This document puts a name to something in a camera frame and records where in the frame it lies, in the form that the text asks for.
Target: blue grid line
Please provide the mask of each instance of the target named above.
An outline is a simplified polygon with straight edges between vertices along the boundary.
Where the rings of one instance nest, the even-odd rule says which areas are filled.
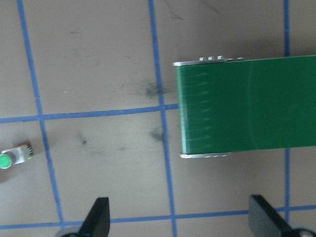
[[[165,105],[165,110],[176,110],[178,104]],[[40,116],[21,116],[21,117],[10,117],[0,118],[0,123],[10,122],[30,122],[43,120],[54,120],[54,119],[76,119],[76,118],[93,118],[93,117],[107,117],[107,116],[118,116],[118,115],[132,115],[141,113],[150,113],[161,111],[161,106],[142,107],[126,110],[108,110],[108,111],[91,111],[91,112],[80,112],[80,113],[68,113],[68,114],[46,114]]]
[[[290,149],[285,149],[285,220],[289,221],[290,207]]]
[[[289,0],[284,0],[284,55],[289,57],[290,52],[290,18],[289,18]]]
[[[159,105],[161,107],[160,114],[161,114],[161,124],[162,124],[162,134],[163,134],[163,151],[164,151],[164,157],[165,157],[166,176],[167,176],[167,185],[168,185],[168,193],[169,193],[172,234],[173,234],[173,237],[177,237],[178,233],[177,233],[177,223],[176,223],[176,218],[175,218],[173,185],[172,185],[170,154],[169,154],[169,144],[168,144],[168,127],[167,127],[167,119],[166,119],[166,109],[165,109],[164,98],[163,98],[163,85],[162,85],[161,70],[160,70],[159,46],[158,46],[154,0],[148,0],[148,7],[149,7],[150,24],[151,24],[151,31],[152,31],[152,38],[153,38],[153,53],[154,53],[156,81],[157,81],[157,87],[159,91]]]
[[[44,120],[52,119],[75,119],[75,118],[92,118],[92,117],[106,117],[118,115],[132,115],[140,113],[158,112],[161,110],[160,106],[135,108],[127,110],[109,110],[109,111],[93,111],[82,113],[69,113],[69,114],[48,114],[43,115]]]
[[[166,110],[177,110],[178,108],[179,108],[178,104],[165,105]]]
[[[290,211],[308,211],[316,210],[316,205],[306,205],[306,206],[291,206],[289,207]]]
[[[53,226],[60,226],[60,223],[35,223],[35,224],[21,224],[21,225],[5,225],[5,226],[0,226],[0,230],[22,229],[22,228],[43,228],[43,227],[53,227]]]
[[[291,211],[304,211],[304,210],[316,210],[316,205],[305,205],[305,206],[293,206],[289,207]],[[275,208],[277,212],[286,211],[286,207]],[[162,221],[174,219],[192,219],[192,218],[206,218],[206,217],[221,217],[221,216],[237,216],[247,215],[248,210],[238,211],[223,211],[223,212],[209,212],[209,213],[197,213],[197,214],[182,214],[182,215],[168,215],[168,216],[146,216],[146,217],[132,217],[132,218],[120,218],[111,219],[111,223],[130,223],[130,222],[141,222],[141,221]],[[80,226],[83,221],[67,221],[64,222],[65,226]],[[3,225],[0,226],[0,230],[6,229],[19,229],[19,228],[41,228],[60,226],[59,222],[56,223],[35,223],[35,224],[18,224],[18,225]]]
[[[289,0],[283,0],[284,10],[284,55],[290,56],[290,19],[289,19]],[[285,220],[290,220],[290,149],[285,149]]]
[[[39,121],[38,116],[24,116],[24,117],[12,117],[12,118],[0,118],[0,123],[9,123],[9,122],[31,122]]]
[[[50,152],[49,152],[49,145],[48,145],[45,122],[44,122],[43,117],[42,117],[43,112],[42,112],[42,106],[41,106],[41,102],[40,102],[40,91],[39,91],[39,86],[37,83],[36,71],[35,71],[35,66],[34,66],[34,61],[33,61],[30,38],[29,38],[29,34],[28,34],[28,29],[27,29],[23,0],[17,0],[17,5],[18,5],[18,11],[19,11],[19,15],[20,15],[20,22],[21,22],[21,28],[22,28],[22,34],[23,34],[27,59],[28,59],[28,63],[29,63],[29,69],[30,69],[30,75],[31,75],[31,80],[32,80],[32,85],[33,85],[35,102],[36,102],[37,111],[39,114],[39,123],[40,123],[40,128],[41,128],[41,132],[42,132],[42,136],[43,136],[43,143],[44,143],[45,152],[46,152],[50,180],[51,180],[52,189],[53,189],[53,193],[54,193],[54,197],[55,197],[55,201],[56,201],[56,207],[57,207],[58,217],[60,220],[60,226],[61,226],[61,228],[64,228],[64,224],[63,224],[64,217],[63,217],[60,198],[59,198],[59,194],[58,194],[57,182],[56,182],[56,178],[55,178],[55,174],[54,174],[54,168],[52,165],[52,160],[51,160],[51,156],[50,156]]]

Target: gray floor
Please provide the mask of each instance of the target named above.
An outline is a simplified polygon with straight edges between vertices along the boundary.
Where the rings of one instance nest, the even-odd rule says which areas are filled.
[[[0,170],[0,235],[54,236],[109,197],[110,237],[250,237],[250,194],[316,229],[316,148],[179,158],[172,62],[316,54],[316,2],[287,3],[0,0],[0,148],[36,154]]]

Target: green led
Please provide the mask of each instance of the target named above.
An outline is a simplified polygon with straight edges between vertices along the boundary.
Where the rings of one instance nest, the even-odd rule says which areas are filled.
[[[0,155],[0,168],[7,169],[12,165],[12,160],[8,155]]]

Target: green pcb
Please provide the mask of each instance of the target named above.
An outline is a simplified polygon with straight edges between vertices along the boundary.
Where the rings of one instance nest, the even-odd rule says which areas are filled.
[[[182,152],[316,145],[316,56],[176,67]]]

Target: black mark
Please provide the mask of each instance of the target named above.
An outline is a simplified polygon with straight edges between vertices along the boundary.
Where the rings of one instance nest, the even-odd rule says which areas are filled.
[[[78,139],[82,145],[86,145],[88,142],[88,139],[86,138],[86,136],[84,136],[81,132],[78,132]]]
[[[170,3],[169,3],[167,0],[164,0],[164,2],[167,4],[169,13],[172,15],[172,17],[171,17],[172,19],[183,20],[182,17],[178,16],[178,15],[172,10],[172,7],[171,7]]]
[[[155,128],[153,131],[150,131],[149,134],[156,142],[161,142],[163,140],[163,135],[161,132],[159,132],[158,128]]]
[[[153,97],[156,97],[156,96],[159,96],[161,94],[168,93],[168,92],[169,91],[165,90],[165,89],[160,90],[156,83],[149,82],[147,84],[145,94],[146,94],[147,98],[152,99]]]
[[[117,151],[125,151],[126,150],[126,147],[119,147],[119,148],[117,148]]]
[[[75,28],[75,30],[71,31],[70,34],[80,34],[79,28]]]
[[[205,6],[207,6],[209,9],[211,9],[212,11],[214,11],[217,14],[221,14],[219,12],[219,10],[217,10],[216,8],[212,7],[210,4],[208,4],[208,2],[206,0],[200,0]]]

